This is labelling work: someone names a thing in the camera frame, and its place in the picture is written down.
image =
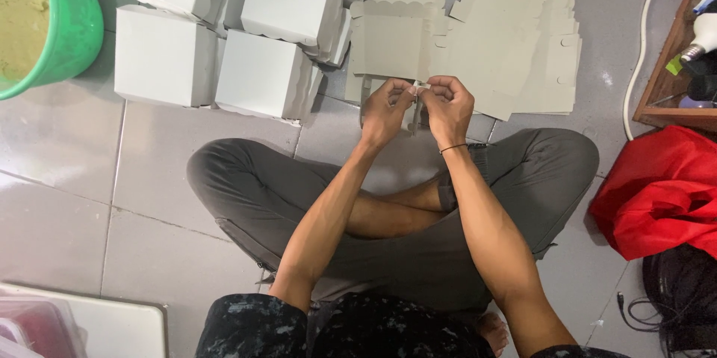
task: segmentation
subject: green bucket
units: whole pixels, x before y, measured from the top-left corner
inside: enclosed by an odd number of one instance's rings
[[[104,30],[97,0],[49,0],[47,40],[40,58],[20,81],[0,75],[0,100],[82,73],[97,58]]]

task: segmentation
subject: wooden shelf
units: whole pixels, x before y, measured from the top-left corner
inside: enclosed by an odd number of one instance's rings
[[[717,133],[717,109],[677,108],[682,94],[686,93],[687,86],[692,80],[690,75],[684,71],[675,76],[665,69],[668,62],[694,40],[695,14],[692,9],[699,2],[700,0],[683,0],[677,9],[670,34],[659,54],[658,62],[652,71],[645,93],[642,94],[640,104],[632,117],[634,121],[656,127],[678,124]],[[653,105],[674,95],[676,97],[673,99]]]

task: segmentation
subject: bare foot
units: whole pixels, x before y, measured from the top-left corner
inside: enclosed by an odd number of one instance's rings
[[[488,341],[490,348],[498,358],[508,344],[508,327],[506,324],[500,320],[497,314],[489,312],[480,318],[478,324],[476,324],[476,330],[481,337]]]

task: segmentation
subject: dark patterned shirt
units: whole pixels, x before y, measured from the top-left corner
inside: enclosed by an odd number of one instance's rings
[[[494,357],[475,329],[393,296],[349,293],[318,318],[273,296],[225,296],[209,310],[196,357]],[[626,358],[581,346],[554,346],[532,358],[578,357]]]

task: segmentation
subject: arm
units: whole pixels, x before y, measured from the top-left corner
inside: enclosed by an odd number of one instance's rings
[[[408,82],[392,78],[369,97],[361,140],[296,226],[269,295],[308,312],[311,291],[336,252],[363,179],[381,149],[401,129],[415,92]]]
[[[428,83],[431,89],[420,95],[439,148],[465,143],[473,96],[454,77],[433,77]],[[554,345],[576,344],[543,292],[523,235],[483,180],[468,150],[457,147],[443,156],[458,198],[471,258],[506,315],[520,356],[530,357]]]

